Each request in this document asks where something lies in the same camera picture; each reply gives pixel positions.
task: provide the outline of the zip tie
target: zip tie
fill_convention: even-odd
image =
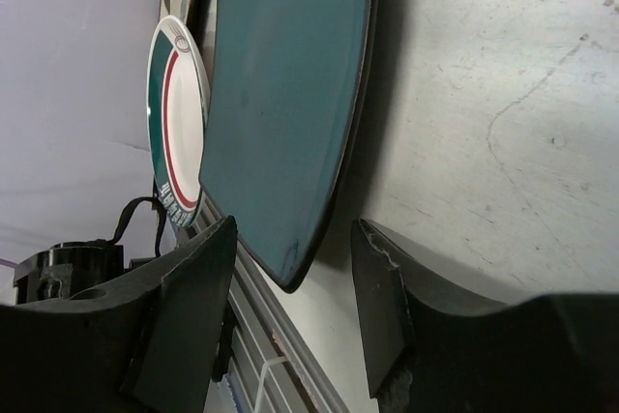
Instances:
[[[273,365],[279,365],[287,361],[288,359],[286,357],[278,357],[278,358],[272,358],[271,360],[267,360],[262,365],[262,369],[260,369],[260,380],[258,381],[258,393],[255,396],[255,406],[253,407],[253,413],[260,413],[260,408],[262,407],[262,400],[265,397],[264,381],[267,378],[267,372],[271,371],[271,367]]]

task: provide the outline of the green and white plate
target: green and white plate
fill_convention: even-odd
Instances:
[[[146,93],[159,196],[171,221],[189,227],[202,199],[198,174],[211,92],[197,45],[175,16],[164,17],[155,30]]]

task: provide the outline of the plate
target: plate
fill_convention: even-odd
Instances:
[[[164,17],[153,35],[146,92],[159,197],[170,220],[189,227],[202,198],[198,174],[211,94],[197,45],[175,16]]]
[[[287,292],[324,236],[350,153],[373,1],[218,0],[200,183]]]

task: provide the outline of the blue object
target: blue object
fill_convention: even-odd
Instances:
[[[200,184],[294,290],[324,230],[348,140],[370,0],[218,0]]]

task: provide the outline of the black strap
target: black strap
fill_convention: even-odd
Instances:
[[[121,240],[123,234],[125,234],[125,230],[129,225],[129,221],[131,221],[133,212],[137,206],[142,202],[150,202],[153,205],[153,208],[157,210],[157,235],[155,236],[155,257],[161,256],[160,245],[162,243],[163,229],[165,228],[165,208],[160,200],[156,197],[138,197],[133,199],[131,202],[127,204],[127,206],[123,209],[123,212],[120,214],[120,218],[118,219],[118,225],[116,226],[116,230],[114,231],[114,237],[112,237],[109,241],[106,241],[111,246],[114,246]]]

